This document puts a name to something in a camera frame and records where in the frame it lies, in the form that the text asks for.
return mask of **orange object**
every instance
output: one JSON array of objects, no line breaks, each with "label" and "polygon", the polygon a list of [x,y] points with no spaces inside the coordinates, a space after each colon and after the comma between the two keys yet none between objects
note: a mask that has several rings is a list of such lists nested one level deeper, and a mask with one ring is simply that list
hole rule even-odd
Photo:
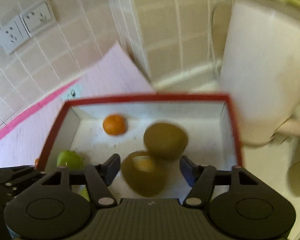
[{"label": "orange object", "polygon": [[127,121],[123,116],[113,114],[104,119],[102,126],[109,135],[121,135],[127,130]]},{"label": "orange object", "polygon": [[37,167],[38,166],[38,162],[39,162],[39,158],[36,158],[34,161],[34,166]]}]

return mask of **green fruit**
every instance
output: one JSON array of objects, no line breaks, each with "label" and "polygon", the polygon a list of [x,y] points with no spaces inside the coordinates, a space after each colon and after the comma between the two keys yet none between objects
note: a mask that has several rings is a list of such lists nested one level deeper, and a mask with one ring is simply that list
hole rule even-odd
[{"label": "green fruit", "polygon": [[151,156],[173,161],[187,147],[188,135],[171,123],[155,123],[146,129],[143,142]]},{"label": "green fruit", "polygon": [[83,158],[72,151],[63,151],[58,155],[57,167],[68,166],[70,170],[81,170],[84,168]]},{"label": "green fruit", "polygon": [[122,162],[121,173],[132,190],[143,197],[159,194],[168,180],[167,170],[144,151],[131,153]]}]

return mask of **pink stripe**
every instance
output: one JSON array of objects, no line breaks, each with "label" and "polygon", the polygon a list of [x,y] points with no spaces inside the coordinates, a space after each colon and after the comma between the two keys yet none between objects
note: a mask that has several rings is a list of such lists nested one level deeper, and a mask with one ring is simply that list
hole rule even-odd
[{"label": "pink stripe", "polygon": [[10,133],[18,124],[23,122],[25,119],[45,107],[48,103],[50,103],[52,100],[54,100],[56,97],[58,97],[60,94],[62,94],[67,88],[72,86],[74,83],[76,83],[79,79],[76,79],[69,84],[59,88],[58,90],[52,92],[50,95],[45,97],[40,102],[36,103],[35,105],[31,106],[21,114],[19,114],[17,117],[15,117],[11,122],[9,122],[5,127],[3,127],[0,130],[0,140],[5,137],[8,133]]}]

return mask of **brown object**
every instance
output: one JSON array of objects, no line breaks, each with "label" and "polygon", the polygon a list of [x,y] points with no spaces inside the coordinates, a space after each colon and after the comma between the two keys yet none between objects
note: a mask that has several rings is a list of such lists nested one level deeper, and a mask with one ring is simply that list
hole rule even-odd
[{"label": "brown object", "polygon": [[121,173],[133,191],[143,197],[158,195],[168,179],[167,171],[145,151],[131,153],[122,162]]},{"label": "brown object", "polygon": [[143,142],[151,156],[178,159],[188,145],[188,135],[171,123],[155,123],[146,129]]},{"label": "brown object", "polygon": [[127,130],[126,119],[121,115],[109,115],[103,121],[103,129],[109,135],[121,135],[124,134]]}]

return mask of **tiled wall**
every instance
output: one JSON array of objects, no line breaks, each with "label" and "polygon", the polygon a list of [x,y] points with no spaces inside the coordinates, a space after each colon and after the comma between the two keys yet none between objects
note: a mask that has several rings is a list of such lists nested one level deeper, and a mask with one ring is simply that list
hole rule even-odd
[{"label": "tiled wall", "polygon": [[[134,52],[142,52],[142,66],[152,82],[211,60],[208,22],[214,4],[215,0],[110,0],[121,36],[132,42]],[[231,7],[232,1],[215,13],[218,58],[223,54]]]},{"label": "tiled wall", "polygon": [[[0,27],[39,0],[0,0]],[[58,25],[8,56],[0,47],[0,127],[99,60],[119,39],[108,0],[50,0]]]}]

